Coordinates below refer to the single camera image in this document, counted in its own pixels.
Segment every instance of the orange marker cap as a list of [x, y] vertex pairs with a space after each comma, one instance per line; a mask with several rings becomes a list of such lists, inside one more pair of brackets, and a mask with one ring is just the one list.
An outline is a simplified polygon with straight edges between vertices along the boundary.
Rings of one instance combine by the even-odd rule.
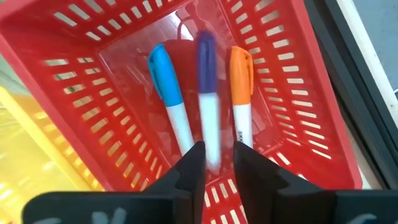
[[253, 59], [248, 51], [232, 46], [230, 62], [232, 104], [249, 104], [253, 94]]

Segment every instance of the blue marker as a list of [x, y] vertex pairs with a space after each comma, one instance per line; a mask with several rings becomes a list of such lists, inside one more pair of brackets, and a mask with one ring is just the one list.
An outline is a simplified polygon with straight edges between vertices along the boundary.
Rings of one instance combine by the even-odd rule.
[[206, 144], [207, 168], [218, 173], [221, 165], [220, 106], [217, 95], [215, 40], [208, 31], [198, 35], [198, 88], [201, 130]]
[[181, 155], [184, 156], [193, 146], [193, 138], [180, 86], [171, 59], [162, 44], [150, 53], [148, 66], [155, 89], [166, 106]]

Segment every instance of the blue marker cap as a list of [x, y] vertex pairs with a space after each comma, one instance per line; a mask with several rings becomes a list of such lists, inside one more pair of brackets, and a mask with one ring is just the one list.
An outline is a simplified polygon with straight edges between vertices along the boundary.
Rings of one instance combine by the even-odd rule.
[[148, 58], [150, 75], [165, 106], [175, 106], [183, 102], [172, 61], [163, 44], [159, 44]]
[[197, 48], [197, 74], [200, 93], [217, 92], [215, 40], [209, 31], [200, 31]]

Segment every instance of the orange marker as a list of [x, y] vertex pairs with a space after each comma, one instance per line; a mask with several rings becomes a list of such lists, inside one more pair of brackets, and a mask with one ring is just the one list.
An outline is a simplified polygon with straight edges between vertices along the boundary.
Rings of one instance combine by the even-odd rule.
[[251, 95], [253, 94], [253, 59], [246, 50], [232, 46], [231, 94], [236, 138], [253, 148]]

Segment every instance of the yellow surface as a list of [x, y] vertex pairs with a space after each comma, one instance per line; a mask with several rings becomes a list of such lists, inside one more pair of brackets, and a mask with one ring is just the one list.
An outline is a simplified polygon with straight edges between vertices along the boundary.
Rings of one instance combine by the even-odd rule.
[[31, 96], [0, 87], [0, 224], [44, 192], [103, 190]]

